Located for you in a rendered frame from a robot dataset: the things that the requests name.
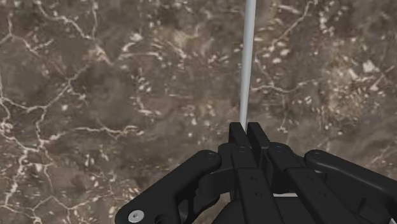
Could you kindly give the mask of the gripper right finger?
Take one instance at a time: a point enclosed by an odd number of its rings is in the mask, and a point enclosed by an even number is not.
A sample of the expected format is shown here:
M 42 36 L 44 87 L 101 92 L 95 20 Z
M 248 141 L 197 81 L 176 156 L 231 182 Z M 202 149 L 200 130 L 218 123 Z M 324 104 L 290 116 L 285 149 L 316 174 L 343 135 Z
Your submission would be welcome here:
M 397 224 L 397 181 L 321 150 L 300 157 L 258 123 L 248 124 L 247 139 L 248 221 Z

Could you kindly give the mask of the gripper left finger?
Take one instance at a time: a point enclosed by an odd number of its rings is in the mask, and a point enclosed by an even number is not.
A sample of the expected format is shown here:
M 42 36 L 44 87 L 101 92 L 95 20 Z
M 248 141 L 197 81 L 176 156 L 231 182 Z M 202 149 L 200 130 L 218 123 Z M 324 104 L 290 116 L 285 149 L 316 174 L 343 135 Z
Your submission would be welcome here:
M 284 224 L 265 171 L 260 167 L 270 141 L 257 122 L 229 126 L 218 151 L 201 150 L 122 206 L 115 224 L 192 224 L 224 193 L 242 213 L 227 210 L 222 224 Z

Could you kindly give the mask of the thin grey metal rod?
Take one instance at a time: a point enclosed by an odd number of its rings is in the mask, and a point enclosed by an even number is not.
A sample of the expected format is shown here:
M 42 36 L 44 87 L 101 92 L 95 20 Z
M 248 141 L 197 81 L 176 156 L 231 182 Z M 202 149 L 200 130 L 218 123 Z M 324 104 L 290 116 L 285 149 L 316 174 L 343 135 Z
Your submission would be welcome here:
M 240 73 L 240 112 L 239 121 L 243 130 L 247 129 L 247 112 L 251 69 L 253 61 L 254 23 L 256 16 L 256 0 L 246 0 L 244 12 L 244 32 L 242 48 L 242 64 Z

